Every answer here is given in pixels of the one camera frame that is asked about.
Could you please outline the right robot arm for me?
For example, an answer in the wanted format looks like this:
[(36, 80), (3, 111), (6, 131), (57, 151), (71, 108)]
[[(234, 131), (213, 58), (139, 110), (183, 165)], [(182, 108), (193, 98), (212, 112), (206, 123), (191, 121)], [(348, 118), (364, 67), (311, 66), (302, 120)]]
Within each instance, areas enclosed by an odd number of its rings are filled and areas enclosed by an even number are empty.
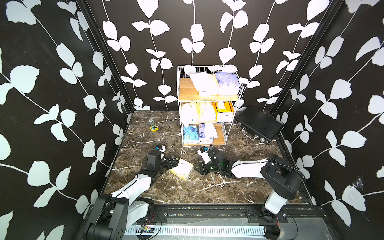
[(201, 147), (198, 154), (202, 163), (194, 164), (194, 169), (201, 175), (216, 173), (226, 178), (264, 179), (273, 191), (268, 196), (259, 216), (271, 222), (281, 212), (283, 206), (295, 199), (305, 176), (278, 155), (270, 155), (258, 161), (229, 161), (218, 149)]

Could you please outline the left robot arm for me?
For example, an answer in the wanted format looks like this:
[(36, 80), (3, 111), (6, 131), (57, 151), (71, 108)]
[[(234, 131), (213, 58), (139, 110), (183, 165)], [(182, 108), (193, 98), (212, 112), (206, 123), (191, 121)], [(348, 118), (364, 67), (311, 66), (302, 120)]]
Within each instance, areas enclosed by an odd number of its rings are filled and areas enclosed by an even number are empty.
[(166, 171), (179, 165), (179, 157), (166, 156), (164, 147), (148, 153), (144, 165), (134, 179), (112, 194), (100, 195), (82, 233), (83, 240), (121, 240), (126, 229), (149, 216), (153, 201), (140, 195), (154, 185)]

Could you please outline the orange-yellow tissue pack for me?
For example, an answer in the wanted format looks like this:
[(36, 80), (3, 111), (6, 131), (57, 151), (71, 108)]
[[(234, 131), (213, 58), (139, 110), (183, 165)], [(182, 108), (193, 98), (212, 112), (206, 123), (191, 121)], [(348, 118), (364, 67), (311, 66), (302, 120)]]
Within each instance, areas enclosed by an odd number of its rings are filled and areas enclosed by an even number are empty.
[(190, 77), (199, 96), (215, 96), (219, 93), (220, 86), (214, 74), (202, 72), (192, 74)]

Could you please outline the pale yellow tissue pack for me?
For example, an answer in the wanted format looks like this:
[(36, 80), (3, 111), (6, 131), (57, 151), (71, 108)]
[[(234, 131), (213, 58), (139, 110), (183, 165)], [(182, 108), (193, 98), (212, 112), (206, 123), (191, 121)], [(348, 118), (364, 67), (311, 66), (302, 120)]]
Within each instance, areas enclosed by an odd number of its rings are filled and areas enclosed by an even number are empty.
[(182, 105), (181, 123), (188, 127), (189, 125), (199, 121), (198, 109), (196, 102), (189, 102)]

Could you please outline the light yellow tissue pack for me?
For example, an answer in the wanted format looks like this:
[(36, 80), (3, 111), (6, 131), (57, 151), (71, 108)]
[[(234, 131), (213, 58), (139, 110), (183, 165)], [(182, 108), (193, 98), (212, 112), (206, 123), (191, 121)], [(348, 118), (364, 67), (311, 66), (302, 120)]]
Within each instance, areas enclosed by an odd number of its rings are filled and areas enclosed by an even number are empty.
[(175, 168), (170, 169), (169, 172), (179, 177), (180, 179), (186, 181), (189, 178), (193, 169), (194, 169), (193, 164), (183, 159), (179, 159), (178, 165)]

